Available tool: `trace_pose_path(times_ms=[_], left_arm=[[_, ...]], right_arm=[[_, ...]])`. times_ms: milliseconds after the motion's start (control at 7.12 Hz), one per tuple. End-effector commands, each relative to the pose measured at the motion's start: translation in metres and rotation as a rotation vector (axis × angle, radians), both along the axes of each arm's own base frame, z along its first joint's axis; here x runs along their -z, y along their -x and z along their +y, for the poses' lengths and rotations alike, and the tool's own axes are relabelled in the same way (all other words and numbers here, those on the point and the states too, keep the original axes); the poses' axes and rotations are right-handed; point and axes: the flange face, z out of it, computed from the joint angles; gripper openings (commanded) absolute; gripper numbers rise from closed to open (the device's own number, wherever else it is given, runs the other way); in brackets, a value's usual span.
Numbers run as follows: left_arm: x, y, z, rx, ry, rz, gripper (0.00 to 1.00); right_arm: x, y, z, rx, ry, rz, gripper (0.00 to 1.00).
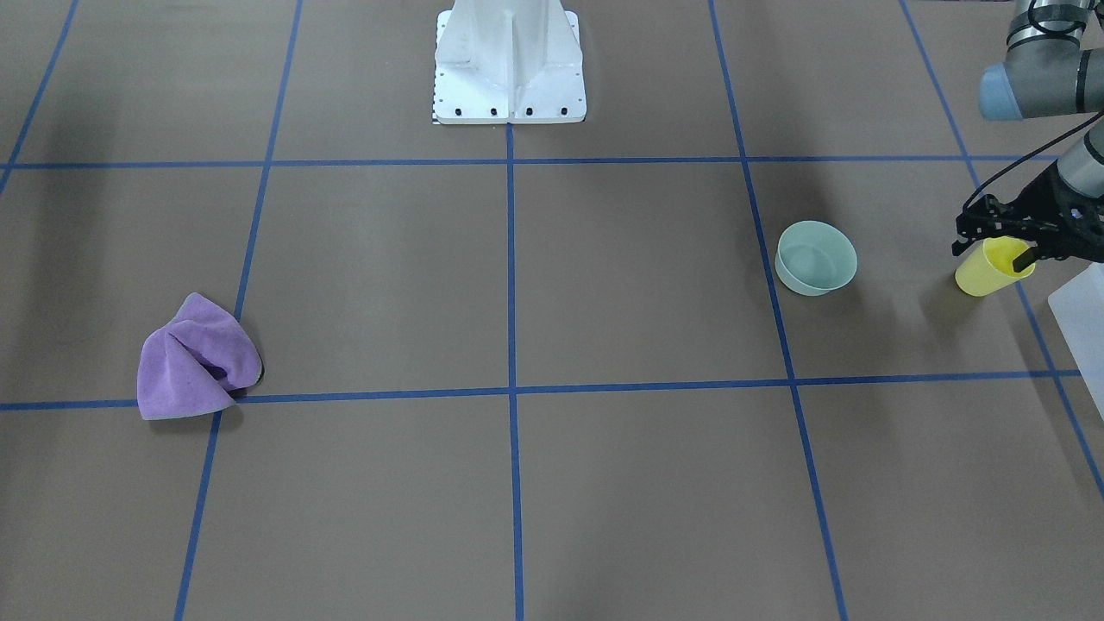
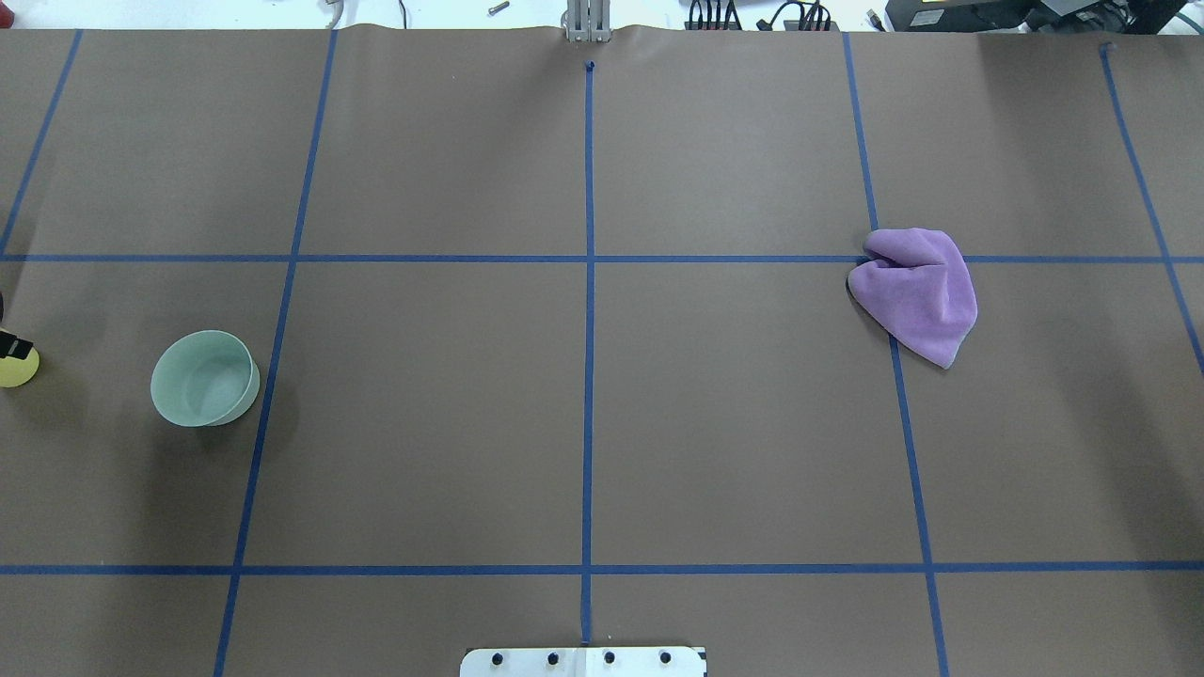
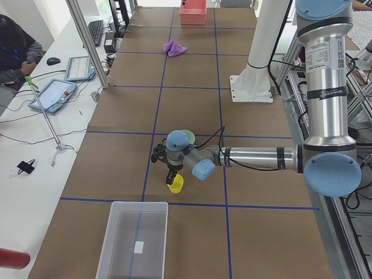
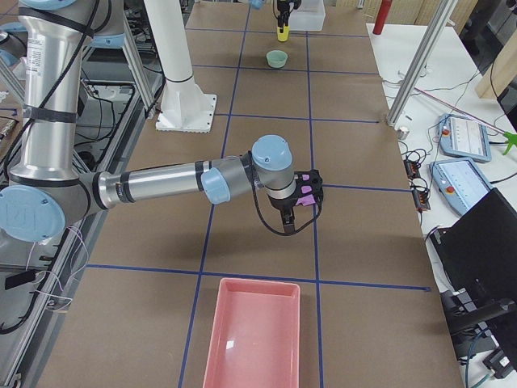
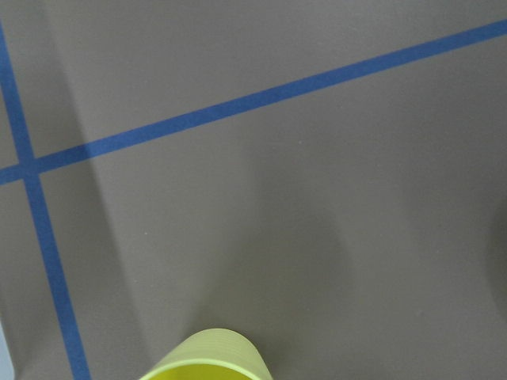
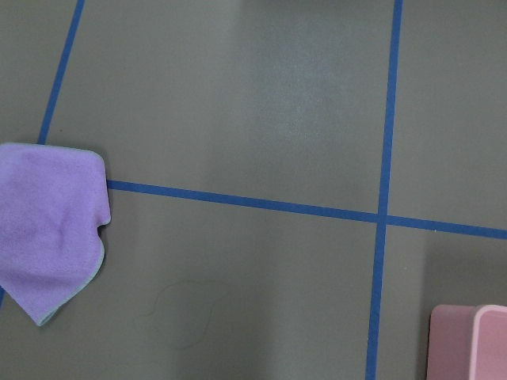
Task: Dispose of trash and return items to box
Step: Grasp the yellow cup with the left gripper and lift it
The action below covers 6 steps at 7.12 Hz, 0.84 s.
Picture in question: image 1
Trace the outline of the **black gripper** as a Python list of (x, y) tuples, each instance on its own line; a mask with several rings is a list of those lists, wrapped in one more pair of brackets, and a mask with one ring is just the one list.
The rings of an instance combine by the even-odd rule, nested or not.
[(1061, 178), (1057, 165), (1045, 168), (1010, 202), (981, 194), (956, 217), (951, 255), (962, 256), (989, 236), (1017, 236), (1030, 248), (1013, 259), (1016, 275), (1027, 275), (1037, 260), (1103, 259), (1101, 198), (1080, 194)]

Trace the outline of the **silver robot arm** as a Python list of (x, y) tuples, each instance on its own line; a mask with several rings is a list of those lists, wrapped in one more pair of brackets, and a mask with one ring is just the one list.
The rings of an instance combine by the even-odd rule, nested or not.
[(979, 81), (979, 110), (989, 122), (1087, 115), (1065, 131), (1071, 145), (1013, 200), (978, 187), (956, 217), (954, 256), (996, 236), (1025, 241), (1013, 271), (1041, 260), (1101, 262), (1103, 244), (1103, 57), (1082, 46), (1089, 24), (1101, 22), (1100, 1), (1019, 1), (1001, 63)]

